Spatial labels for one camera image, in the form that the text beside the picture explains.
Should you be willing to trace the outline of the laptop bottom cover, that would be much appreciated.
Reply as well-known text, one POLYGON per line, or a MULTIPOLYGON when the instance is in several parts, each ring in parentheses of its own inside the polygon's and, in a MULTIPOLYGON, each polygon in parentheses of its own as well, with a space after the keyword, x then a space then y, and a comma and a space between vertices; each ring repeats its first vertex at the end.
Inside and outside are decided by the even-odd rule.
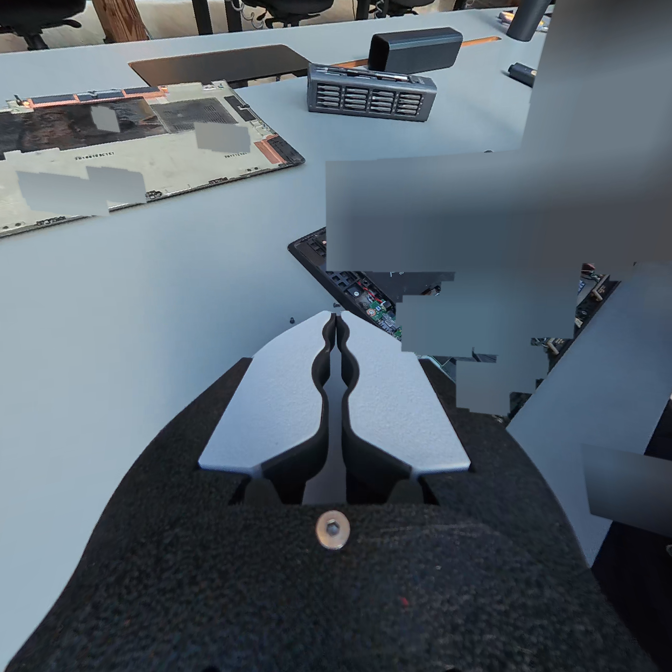
POLYGON ((15 97, 1 109, 1 237, 304 163, 223 80, 15 97))

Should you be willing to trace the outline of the black laptop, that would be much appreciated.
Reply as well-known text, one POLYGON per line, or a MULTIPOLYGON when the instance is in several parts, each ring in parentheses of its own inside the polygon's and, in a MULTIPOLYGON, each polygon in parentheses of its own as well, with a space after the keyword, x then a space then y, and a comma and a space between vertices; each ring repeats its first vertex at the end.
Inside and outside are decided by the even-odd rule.
MULTIPOLYGON (((332 295, 334 301, 340 303, 340 308, 376 325, 398 341, 401 340, 402 329, 397 307, 403 296, 437 296, 441 292, 441 283, 454 279, 452 272, 328 271, 326 240, 326 229, 322 228, 291 242, 288 251, 332 295)), ((574 335, 569 339, 532 339, 532 345, 546 353, 549 370, 564 356, 619 284, 609 274, 597 273, 594 265, 583 265, 576 299, 574 335)))

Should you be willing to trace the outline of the black office chair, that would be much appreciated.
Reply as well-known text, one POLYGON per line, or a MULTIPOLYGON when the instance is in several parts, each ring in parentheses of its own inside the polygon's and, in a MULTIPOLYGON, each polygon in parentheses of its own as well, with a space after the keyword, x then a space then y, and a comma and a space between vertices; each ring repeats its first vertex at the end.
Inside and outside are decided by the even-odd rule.
POLYGON ((332 7, 334 1, 240 1, 240 7, 262 9, 262 14, 254 18, 246 17, 255 29, 262 25, 273 28, 280 23, 284 28, 298 27, 301 21, 311 20, 332 7))
POLYGON ((86 8, 86 1, 1 1, 1 34, 13 34, 25 40, 28 50, 46 50, 42 38, 46 28, 80 28, 72 19, 86 8))
POLYGON ((434 5, 436 1, 357 1, 356 19, 400 17, 417 15, 417 9, 434 5))

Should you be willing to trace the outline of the white desk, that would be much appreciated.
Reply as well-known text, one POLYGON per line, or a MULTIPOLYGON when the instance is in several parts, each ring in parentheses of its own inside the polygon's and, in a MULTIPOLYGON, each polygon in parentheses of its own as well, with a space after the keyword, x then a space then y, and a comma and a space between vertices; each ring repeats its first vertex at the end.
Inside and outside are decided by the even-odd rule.
MULTIPOLYGON (((396 27, 381 23, 2 54, 1 101, 135 86, 131 61, 274 39, 312 61, 348 61, 396 27)), ((290 317, 331 306, 287 250, 324 225, 325 161, 515 148, 531 89, 503 71, 537 64, 544 39, 466 46, 430 75, 440 92, 425 124, 308 113, 304 80, 247 88, 240 96, 304 166, 1 241, 1 583, 59 592, 159 430, 290 317)), ((552 421, 552 458, 575 428, 572 443, 644 451, 671 391, 671 326, 635 340, 649 288, 670 297, 671 271, 620 286, 561 361, 542 395, 543 420, 569 420, 552 421)))

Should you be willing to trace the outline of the person's dark clothing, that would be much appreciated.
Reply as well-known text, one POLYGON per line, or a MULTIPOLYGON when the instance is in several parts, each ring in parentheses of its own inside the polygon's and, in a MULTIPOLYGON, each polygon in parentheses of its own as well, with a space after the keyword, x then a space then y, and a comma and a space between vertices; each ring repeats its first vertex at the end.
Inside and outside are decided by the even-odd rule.
POLYGON ((671 401, 643 455, 586 447, 593 515, 611 526, 593 563, 600 587, 661 671, 671 670, 671 401))

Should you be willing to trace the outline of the black wood-edged desk panel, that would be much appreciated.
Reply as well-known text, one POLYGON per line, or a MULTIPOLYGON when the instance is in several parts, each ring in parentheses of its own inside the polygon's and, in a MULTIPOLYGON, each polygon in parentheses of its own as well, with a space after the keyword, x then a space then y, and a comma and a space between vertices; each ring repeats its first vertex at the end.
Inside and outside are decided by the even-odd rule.
POLYGON ((248 81, 293 74, 304 77, 309 61, 285 45, 266 45, 220 52, 155 58, 129 63, 151 87, 181 83, 248 81))

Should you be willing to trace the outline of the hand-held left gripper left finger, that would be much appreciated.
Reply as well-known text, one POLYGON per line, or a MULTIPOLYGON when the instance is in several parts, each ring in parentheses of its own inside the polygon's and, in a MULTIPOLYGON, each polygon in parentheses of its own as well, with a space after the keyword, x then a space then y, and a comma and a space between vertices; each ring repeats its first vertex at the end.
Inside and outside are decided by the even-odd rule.
POLYGON ((267 479, 310 479, 329 447, 335 314, 323 311, 255 353, 199 458, 200 468, 267 479))

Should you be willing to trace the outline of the grey screwdriver bit case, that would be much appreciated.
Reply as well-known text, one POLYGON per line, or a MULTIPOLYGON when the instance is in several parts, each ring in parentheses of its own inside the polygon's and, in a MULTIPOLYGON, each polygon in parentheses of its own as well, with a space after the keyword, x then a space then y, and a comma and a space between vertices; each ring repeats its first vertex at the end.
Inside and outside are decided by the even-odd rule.
POLYGON ((310 63, 310 112, 425 122, 436 97, 426 77, 310 63))

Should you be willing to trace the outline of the black electric screwdriver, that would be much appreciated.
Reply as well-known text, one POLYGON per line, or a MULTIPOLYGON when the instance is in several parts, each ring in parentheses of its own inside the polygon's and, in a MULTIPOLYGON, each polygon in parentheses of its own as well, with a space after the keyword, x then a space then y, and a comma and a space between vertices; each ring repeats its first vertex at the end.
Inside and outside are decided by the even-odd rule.
POLYGON ((553 3, 554 1, 549 0, 520 1, 508 28, 507 36, 520 42, 529 42, 536 33, 549 5, 553 3))

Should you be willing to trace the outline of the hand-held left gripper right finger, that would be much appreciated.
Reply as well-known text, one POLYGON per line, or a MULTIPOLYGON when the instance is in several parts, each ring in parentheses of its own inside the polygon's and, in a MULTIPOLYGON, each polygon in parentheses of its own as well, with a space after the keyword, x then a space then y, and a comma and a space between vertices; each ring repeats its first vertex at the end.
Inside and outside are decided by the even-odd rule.
POLYGON ((357 479, 469 469, 470 459, 420 361, 400 341, 344 311, 337 318, 343 461, 357 479))

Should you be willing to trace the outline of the wooden post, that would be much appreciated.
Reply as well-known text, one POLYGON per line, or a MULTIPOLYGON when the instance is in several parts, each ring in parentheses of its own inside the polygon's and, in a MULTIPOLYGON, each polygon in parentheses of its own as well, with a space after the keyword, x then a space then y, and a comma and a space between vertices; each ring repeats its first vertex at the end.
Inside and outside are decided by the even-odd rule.
POLYGON ((135 1, 92 1, 104 30, 104 43, 137 42, 149 40, 135 1))

